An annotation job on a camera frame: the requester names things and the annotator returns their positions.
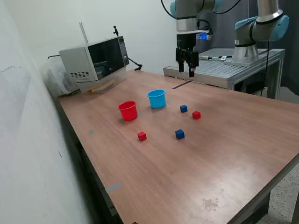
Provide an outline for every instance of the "table leg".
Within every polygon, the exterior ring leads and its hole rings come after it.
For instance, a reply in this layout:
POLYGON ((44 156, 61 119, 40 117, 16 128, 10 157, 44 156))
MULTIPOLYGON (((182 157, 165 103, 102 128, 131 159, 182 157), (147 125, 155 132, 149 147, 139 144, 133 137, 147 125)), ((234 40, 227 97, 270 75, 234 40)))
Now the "table leg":
POLYGON ((298 193, 298 197, 297 197, 297 201, 296 201, 295 210, 294 210, 293 219, 292 219, 291 224, 299 224, 299 193, 298 193))
POLYGON ((284 64, 284 60, 282 59, 268 67, 267 98, 277 99, 279 96, 283 64, 284 64))

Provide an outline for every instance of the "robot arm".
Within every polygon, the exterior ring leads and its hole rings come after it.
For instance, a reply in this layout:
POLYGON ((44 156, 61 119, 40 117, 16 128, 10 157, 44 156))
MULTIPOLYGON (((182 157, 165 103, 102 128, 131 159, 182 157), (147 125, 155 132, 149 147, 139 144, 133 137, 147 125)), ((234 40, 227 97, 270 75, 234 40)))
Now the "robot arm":
POLYGON ((197 14, 217 10, 222 0, 176 0, 171 4, 171 13, 177 19, 176 61, 179 72, 184 72, 184 62, 189 65, 189 77, 194 77, 195 68, 199 66, 199 53, 193 51, 197 29, 197 14))
MULTIPOLYGON (((199 53, 193 51, 196 45, 197 14, 215 12, 222 0, 175 0, 171 13, 177 20, 176 61, 179 72, 184 72, 184 62, 189 66, 189 77, 194 77, 199 66, 199 53)), ((280 40, 287 31, 289 17, 283 15, 278 0, 257 0, 258 16, 235 25, 234 62, 252 62, 258 59, 256 42, 280 40)))

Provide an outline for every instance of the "floor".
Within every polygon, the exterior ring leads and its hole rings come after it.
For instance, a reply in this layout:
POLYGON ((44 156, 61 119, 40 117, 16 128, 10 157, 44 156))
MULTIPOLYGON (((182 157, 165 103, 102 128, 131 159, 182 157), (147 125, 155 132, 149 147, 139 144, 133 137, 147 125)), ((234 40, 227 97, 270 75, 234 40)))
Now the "floor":
MULTIPOLYGON (((299 96, 281 87, 279 100, 299 104, 299 96)), ((268 215, 258 224, 289 224, 292 220, 299 191, 299 164, 271 192, 268 215)))

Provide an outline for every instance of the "table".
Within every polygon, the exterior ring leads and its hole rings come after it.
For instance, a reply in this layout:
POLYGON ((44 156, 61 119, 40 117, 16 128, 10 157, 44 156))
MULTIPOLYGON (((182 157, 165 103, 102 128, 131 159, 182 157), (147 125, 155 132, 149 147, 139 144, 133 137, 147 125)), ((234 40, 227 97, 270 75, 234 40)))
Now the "table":
MULTIPOLYGON (((185 72, 178 72, 178 64, 169 65, 163 68, 164 75, 188 79, 199 83, 218 86, 221 88, 234 90, 235 85, 246 78, 260 72, 266 67, 267 49, 259 49, 259 59, 250 67, 227 64, 227 61, 221 60, 200 60, 199 67, 195 70, 195 77, 189 78, 188 65, 185 64, 185 72)), ((203 53, 200 56, 231 56, 234 49, 214 48, 203 53)), ((282 68, 284 64, 284 49, 272 49, 269 52, 268 62, 268 92, 267 97, 276 99, 279 96, 282 68)))
POLYGON ((142 71, 104 95, 59 100, 125 224, 241 223, 299 162, 299 105, 142 71), (157 88, 167 106, 152 110, 157 88), (117 110, 126 100, 137 102, 132 122, 117 110))

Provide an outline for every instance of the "tape mark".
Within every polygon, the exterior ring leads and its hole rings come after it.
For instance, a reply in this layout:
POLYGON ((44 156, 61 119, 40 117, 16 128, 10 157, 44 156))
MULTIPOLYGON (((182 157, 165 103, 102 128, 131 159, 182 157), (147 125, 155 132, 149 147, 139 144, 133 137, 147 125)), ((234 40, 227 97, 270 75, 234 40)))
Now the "tape mark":
POLYGON ((173 87, 172 89, 175 90, 175 89, 177 89, 178 87, 181 87, 181 86, 183 86, 183 85, 186 85, 186 84, 188 84, 188 83, 190 83, 190 82, 191 82, 191 81, 187 81, 187 82, 185 82, 185 83, 183 83, 183 84, 181 84, 181 85, 178 85, 178 86, 173 87))
POLYGON ((107 188, 106 192, 108 194, 110 194, 111 191, 114 191, 114 190, 118 189, 119 187, 121 187, 121 183, 118 182, 115 185, 112 185, 111 187, 107 188))

